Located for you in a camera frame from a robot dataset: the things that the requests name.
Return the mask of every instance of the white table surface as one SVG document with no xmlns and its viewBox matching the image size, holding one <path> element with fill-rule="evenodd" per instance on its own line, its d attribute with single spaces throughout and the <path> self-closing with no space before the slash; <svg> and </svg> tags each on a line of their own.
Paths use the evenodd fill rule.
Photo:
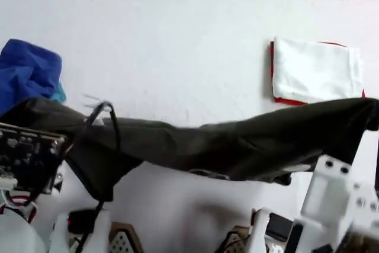
<svg viewBox="0 0 379 253">
<path fill-rule="evenodd" d="M 118 116 L 199 126 L 285 107 L 271 98 L 274 36 L 361 49 L 365 92 L 379 98 L 377 0 L 0 0 L 0 46 L 18 38 L 63 58 L 67 105 L 83 94 Z M 377 134 L 363 137 L 353 174 L 373 184 Z M 216 181 L 143 164 L 115 187 L 114 220 L 132 223 L 145 252 L 213 252 L 253 207 L 299 213 L 309 176 L 290 187 Z M 60 195 L 42 197 L 34 222 L 45 240 L 58 212 L 95 201 L 68 170 Z"/>
</svg>

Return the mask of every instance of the circuit board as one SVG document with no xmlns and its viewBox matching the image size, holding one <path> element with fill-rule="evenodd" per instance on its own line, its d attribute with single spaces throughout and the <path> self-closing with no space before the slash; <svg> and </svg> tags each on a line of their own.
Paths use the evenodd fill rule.
<svg viewBox="0 0 379 253">
<path fill-rule="evenodd" d="M 65 141 L 60 134 L 0 123 L 0 189 L 30 192 L 44 178 L 43 193 L 50 194 Z"/>
</svg>

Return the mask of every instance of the red wire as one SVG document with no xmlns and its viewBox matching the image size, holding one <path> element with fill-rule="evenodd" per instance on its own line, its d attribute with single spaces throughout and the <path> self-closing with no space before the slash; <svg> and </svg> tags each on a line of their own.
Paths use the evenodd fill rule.
<svg viewBox="0 0 379 253">
<path fill-rule="evenodd" d="M 24 203 L 18 203 L 16 201 L 14 201 L 14 199 L 20 199 L 20 200 L 28 200 L 29 199 L 28 196 L 13 196 L 12 197 L 9 193 L 7 194 L 7 198 L 9 200 L 11 200 L 11 202 L 14 203 L 16 206 L 22 206 Z M 5 208 L 5 206 L 0 207 L 0 214 L 4 213 L 4 208 Z M 37 209 L 35 207 L 33 207 L 33 209 L 30 212 L 29 218 L 28 218 L 28 223 L 31 223 L 33 221 L 36 214 L 37 214 Z"/>
</svg>

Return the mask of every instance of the black wire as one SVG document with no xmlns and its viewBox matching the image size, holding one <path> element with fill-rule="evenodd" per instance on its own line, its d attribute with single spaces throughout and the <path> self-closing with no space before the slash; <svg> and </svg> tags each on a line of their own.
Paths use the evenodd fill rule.
<svg viewBox="0 0 379 253">
<path fill-rule="evenodd" d="M 93 112 L 87 117 L 84 128 L 81 130 L 81 132 L 80 132 L 80 134 L 78 136 L 75 136 L 75 138 L 74 138 L 71 146 L 69 146 L 67 148 L 65 155 L 70 151 L 70 149 L 75 144 L 75 142 L 77 142 L 78 140 L 82 139 L 82 137 L 84 136 L 84 134 L 87 131 L 88 127 L 91 126 L 94 123 L 94 121 L 96 120 L 96 118 L 99 116 L 99 114 L 106 107 L 109 107 L 111 109 L 110 115 L 111 115 L 111 121 L 112 121 L 113 129 L 114 129 L 114 133 L 115 133 L 116 155 L 118 156 L 120 154 L 120 152 L 121 152 L 121 134 L 120 134 L 120 129 L 118 128 L 117 116 L 115 114 L 115 111 L 114 111 L 114 108 L 113 108 L 112 104 L 109 103 L 109 102 L 103 102 L 103 103 L 99 104 L 98 106 L 96 106 L 94 108 Z M 96 220 L 96 218 L 99 215 L 99 213 L 100 213 L 103 205 L 104 205 L 104 201 L 99 201 L 99 203 L 98 203 L 98 205 L 97 205 L 97 207 L 95 209 L 94 220 Z M 89 232 L 87 232 L 87 233 L 85 233 L 83 235 L 82 239 L 80 240 L 80 243 L 79 243 L 78 247 L 75 250 L 75 253 L 81 253 L 83 251 L 83 248 L 84 248 L 85 242 L 88 239 L 88 236 L 89 236 Z"/>
<path fill-rule="evenodd" d="M 103 205 L 104 205 L 104 202 L 99 201 L 99 203 L 95 209 L 95 214 L 94 214 L 95 220 L 96 220 L 97 216 L 99 215 Z M 81 253 L 83 251 L 83 248 L 84 248 L 85 242 L 88 239 L 88 236 L 89 236 L 89 232 L 86 232 L 83 234 L 83 237 L 82 237 L 81 241 L 79 242 L 78 247 L 76 247 L 75 253 Z"/>
<path fill-rule="evenodd" d="M 51 166 L 49 169 L 50 171 L 55 171 L 55 169 L 63 162 L 65 159 L 66 155 L 70 152 L 72 147 L 80 140 L 83 139 L 85 133 L 89 130 L 89 128 L 92 126 L 94 121 L 97 119 L 97 117 L 100 115 L 101 112 L 104 111 L 105 108 L 109 107 L 111 109 L 110 111 L 110 116 L 111 116 L 111 121 L 115 133 L 115 142 L 116 142 L 116 155 L 119 155 L 121 152 L 121 134 L 120 134 L 120 129 L 118 127 L 118 121 L 117 121 L 117 116 L 114 111 L 114 107 L 110 102 L 104 101 L 100 104 L 98 104 L 92 113 L 85 119 L 84 126 L 83 128 L 78 131 L 72 141 L 70 143 L 65 143 L 62 146 L 62 150 L 59 152 L 60 158 L 57 159 L 56 164 Z M 47 170 L 47 177 L 51 177 L 52 173 Z M 32 201 L 34 201 L 43 191 L 44 186 L 46 185 L 45 180 L 41 180 L 41 185 L 39 188 L 35 189 L 30 193 L 29 199 L 24 203 L 24 206 L 28 206 Z"/>
<path fill-rule="evenodd" d="M 19 216 L 21 216 L 25 221 L 27 221 L 27 219 L 25 218 L 25 216 L 22 213 L 22 211 L 20 211 L 18 209 L 13 209 L 12 207 L 5 207 L 5 209 L 11 210 L 12 212 L 14 212 L 14 213 L 18 214 Z"/>
</svg>

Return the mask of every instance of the folded white towel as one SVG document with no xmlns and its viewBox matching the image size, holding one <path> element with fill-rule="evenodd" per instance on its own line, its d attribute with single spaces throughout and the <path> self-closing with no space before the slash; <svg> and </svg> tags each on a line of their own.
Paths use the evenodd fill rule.
<svg viewBox="0 0 379 253">
<path fill-rule="evenodd" d="M 361 97 L 363 62 L 358 49 L 276 37 L 274 97 L 305 103 Z"/>
</svg>

